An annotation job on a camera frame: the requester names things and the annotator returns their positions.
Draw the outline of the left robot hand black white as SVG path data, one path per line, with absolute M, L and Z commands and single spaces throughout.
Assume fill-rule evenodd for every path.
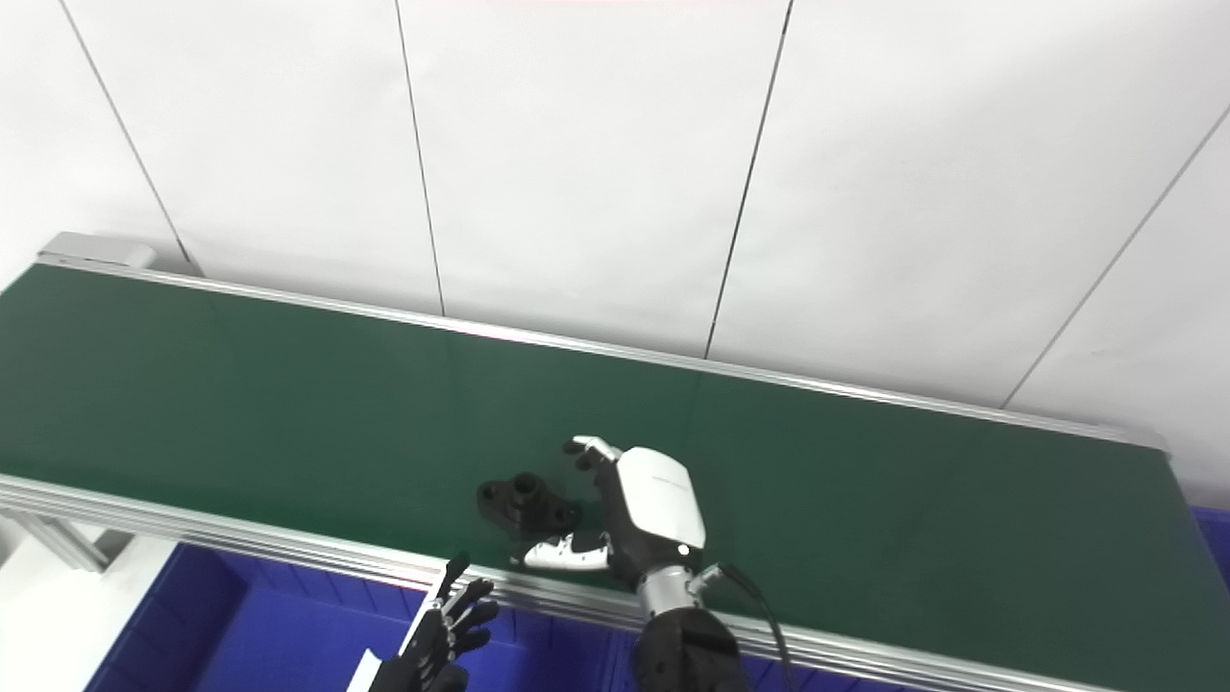
M 501 605 L 490 596 L 494 583 L 477 578 L 458 588 L 474 564 L 466 552 L 446 562 L 391 658 L 368 650 L 357 663 L 348 691 L 465 691 L 469 671 L 458 658 L 487 645 Z

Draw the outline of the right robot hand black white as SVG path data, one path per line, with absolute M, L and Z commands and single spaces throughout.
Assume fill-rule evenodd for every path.
M 522 547 L 510 562 L 554 572 L 609 572 L 637 588 L 649 573 L 681 568 L 697 574 L 706 529 L 685 465 L 651 447 L 619 450 L 605 439 L 574 436 L 563 451 L 589 470 L 603 525 L 597 538 L 571 531 Z

